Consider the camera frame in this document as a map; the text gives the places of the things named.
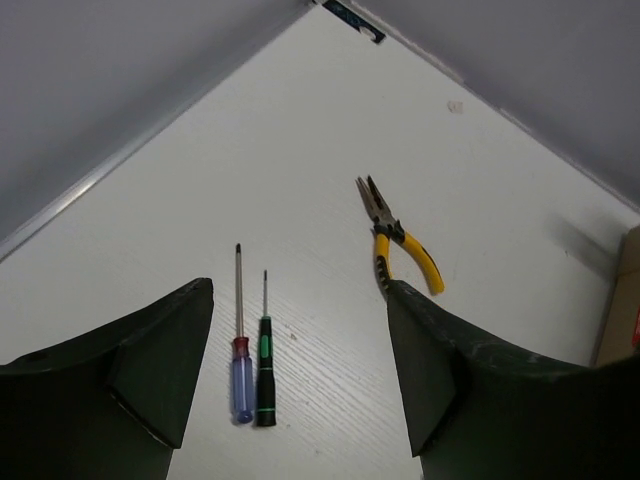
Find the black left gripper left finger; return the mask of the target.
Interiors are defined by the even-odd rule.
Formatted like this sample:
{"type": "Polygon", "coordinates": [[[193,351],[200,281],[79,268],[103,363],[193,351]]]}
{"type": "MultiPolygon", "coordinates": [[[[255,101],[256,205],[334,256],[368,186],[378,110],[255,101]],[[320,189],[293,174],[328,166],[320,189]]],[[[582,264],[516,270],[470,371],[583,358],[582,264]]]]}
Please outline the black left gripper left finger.
{"type": "Polygon", "coordinates": [[[182,446],[214,310],[197,278],[1,368],[4,479],[164,479],[182,446]]]}

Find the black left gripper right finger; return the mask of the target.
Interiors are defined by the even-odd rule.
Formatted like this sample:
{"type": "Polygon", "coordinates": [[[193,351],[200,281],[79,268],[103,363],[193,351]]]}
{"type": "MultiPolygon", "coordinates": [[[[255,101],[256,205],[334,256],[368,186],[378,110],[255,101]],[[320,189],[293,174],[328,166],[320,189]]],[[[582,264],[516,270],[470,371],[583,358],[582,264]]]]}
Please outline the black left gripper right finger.
{"type": "Polygon", "coordinates": [[[409,284],[386,289],[407,430],[427,479],[635,479],[639,360],[598,368],[507,342],[409,284]]]}

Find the tan plastic toolbox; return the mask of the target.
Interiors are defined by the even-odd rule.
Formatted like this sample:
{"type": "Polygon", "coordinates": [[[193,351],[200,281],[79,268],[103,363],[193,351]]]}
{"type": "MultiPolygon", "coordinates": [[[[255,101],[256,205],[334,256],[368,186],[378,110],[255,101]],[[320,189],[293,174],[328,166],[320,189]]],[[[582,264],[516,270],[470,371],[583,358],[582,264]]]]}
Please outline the tan plastic toolbox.
{"type": "Polygon", "coordinates": [[[594,366],[601,367],[639,353],[639,227],[625,236],[615,287],[594,366]]]}

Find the yellow black pliers near arm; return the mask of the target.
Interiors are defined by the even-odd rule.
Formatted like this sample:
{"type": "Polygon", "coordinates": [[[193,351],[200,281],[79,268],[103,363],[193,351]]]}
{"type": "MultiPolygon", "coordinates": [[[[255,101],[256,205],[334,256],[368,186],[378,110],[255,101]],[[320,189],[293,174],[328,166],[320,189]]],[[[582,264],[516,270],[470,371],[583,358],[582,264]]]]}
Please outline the yellow black pliers near arm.
{"type": "Polygon", "coordinates": [[[445,291],[445,283],[432,256],[394,217],[373,178],[371,176],[366,179],[358,177],[356,186],[363,200],[367,215],[373,223],[375,237],[374,267],[378,283],[383,291],[388,291],[393,280],[390,268],[390,244],[395,242],[420,267],[430,293],[432,295],[443,293],[445,291]]]}

